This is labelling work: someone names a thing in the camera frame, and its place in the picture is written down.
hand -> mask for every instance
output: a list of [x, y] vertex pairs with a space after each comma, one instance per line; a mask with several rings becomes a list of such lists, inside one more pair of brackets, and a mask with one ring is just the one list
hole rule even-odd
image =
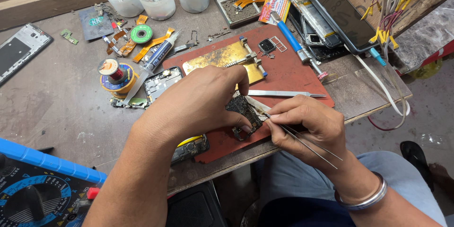
[[[302, 124], [309, 130], [303, 134], [310, 140], [323, 146], [341, 159], [346, 156], [344, 115], [318, 100], [309, 96], [297, 95], [276, 104], [268, 111], [268, 114], [271, 115], [271, 118], [266, 120], [265, 123], [271, 130], [273, 143], [309, 166], [313, 166], [322, 172], [324, 170], [336, 170], [287, 134], [278, 124]], [[311, 142], [301, 140], [334, 166], [336, 166], [336, 162], [340, 162], [339, 159]]]
[[159, 96], [137, 125], [149, 130], [149, 136], [165, 132], [178, 143], [219, 127], [250, 131], [252, 126], [246, 117], [224, 108], [232, 99], [236, 84], [240, 93], [247, 95], [249, 78], [242, 65], [197, 68]]

blue multimeter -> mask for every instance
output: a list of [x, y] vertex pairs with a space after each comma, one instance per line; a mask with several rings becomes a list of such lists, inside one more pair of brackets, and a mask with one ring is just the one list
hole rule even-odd
[[107, 175], [0, 138], [0, 226], [79, 227]]

tweezers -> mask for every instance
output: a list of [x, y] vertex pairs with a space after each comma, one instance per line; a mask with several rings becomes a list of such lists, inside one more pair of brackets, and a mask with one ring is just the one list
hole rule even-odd
[[292, 97], [296, 95], [304, 95], [311, 97], [320, 97], [326, 96], [324, 94], [312, 94], [309, 92], [300, 92], [300, 91], [275, 91], [275, 90], [249, 90], [249, 96], [284, 96]]
[[[263, 112], [263, 115], [265, 115], [266, 117], [268, 118], [271, 118], [271, 115], [267, 114], [266, 112]], [[316, 146], [320, 147], [321, 149], [325, 150], [326, 152], [330, 153], [331, 155], [335, 156], [336, 158], [338, 158], [339, 160], [343, 161], [341, 158], [339, 158], [337, 155], [333, 154], [332, 152], [328, 151], [327, 149], [323, 148], [321, 145], [315, 143], [314, 141], [310, 140], [308, 137], [306, 137], [305, 135], [299, 133], [298, 131], [292, 129], [291, 127], [287, 126], [287, 125], [284, 125], [284, 124], [279, 124], [279, 126], [281, 126], [281, 128], [287, 132], [287, 134], [289, 134], [292, 138], [298, 140], [300, 143], [302, 143], [305, 147], [307, 147], [309, 150], [311, 150], [313, 153], [315, 153], [318, 157], [324, 159], [327, 163], [329, 163], [331, 166], [333, 166], [335, 169], [338, 169], [336, 166], [334, 166], [331, 162], [329, 162], [327, 159], [323, 158], [322, 155], [318, 154], [316, 151], [314, 151], [314, 149], [310, 148], [309, 145], [307, 145], [306, 143], [304, 143], [301, 139], [299, 139], [298, 137], [296, 137], [295, 134], [298, 134], [300, 135], [303, 139], [315, 144]]]

bracelet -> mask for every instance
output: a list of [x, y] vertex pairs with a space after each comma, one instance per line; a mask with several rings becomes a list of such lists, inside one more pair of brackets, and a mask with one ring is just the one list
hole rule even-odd
[[339, 193], [336, 191], [334, 191], [334, 198], [336, 199], [336, 201], [339, 203], [339, 205], [347, 210], [362, 210], [362, 209], [366, 209], [368, 207], [371, 207], [373, 205], [375, 205], [377, 202], [379, 202], [383, 196], [386, 194], [386, 191], [388, 190], [388, 183], [386, 182], [386, 180], [383, 178], [382, 175], [380, 175], [379, 173], [377, 172], [373, 172], [376, 176], [378, 176], [378, 178], [380, 179], [380, 188], [377, 190], [377, 192], [372, 195], [371, 197], [367, 198], [366, 200], [360, 202], [359, 204], [349, 204], [349, 203], [345, 203], [342, 201]]

workbench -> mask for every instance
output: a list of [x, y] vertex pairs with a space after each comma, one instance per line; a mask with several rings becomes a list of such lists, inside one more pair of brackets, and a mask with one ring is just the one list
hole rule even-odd
[[[191, 38], [192, 30], [197, 31], [200, 41], [196, 47], [204, 47], [264, 25], [253, 22], [214, 38], [210, 43], [207, 35], [219, 33], [226, 26], [214, 1], [210, 0], [208, 8], [197, 14], [185, 12], [179, 0], [175, 3], [177, 10], [170, 19], [154, 21], [149, 18], [146, 24], [153, 29], [153, 38], [163, 36], [168, 27], [183, 28], [176, 46], [185, 44]], [[134, 18], [128, 20], [126, 27], [135, 24]], [[83, 39], [78, 11], [35, 22], [34, 25], [52, 36], [54, 41], [0, 87], [0, 137], [35, 149], [53, 146], [53, 155], [83, 166], [96, 166], [108, 174], [122, 151], [131, 126], [144, 110], [110, 105], [111, 94], [101, 88], [97, 71], [99, 62], [108, 57], [107, 44], [102, 39], [91, 42]], [[72, 37], [79, 40], [77, 45], [60, 37], [64, 28], [73, 32]], [[0, 42], [18, 30], [16, 27], [0, 32]], [[131, 64], [139, 72], [139, 65], [131, 59], [140, 49], [136, 47], [128, 58], [118, 60]], [[383, 80], [393, 99], [400, 99], [379, 63], [372, 58], [365, 61]], [[353, 56], [322, 63], [320, 68], [337, 73], [339, 77], [324, 86], [336, 104], [335, 109], [344, 114], [345, 123], [390, 106], [378, 84]], [[411, 97], [410, 90], [398, 75], [393, 75], [404, 95]], [[145, 98], [143, 89], [136, 97]], [[277, 151], [278, 148], [268, 139], [209, 164], [186, 160], [170, 168], [168, 193], [210, 180]]]

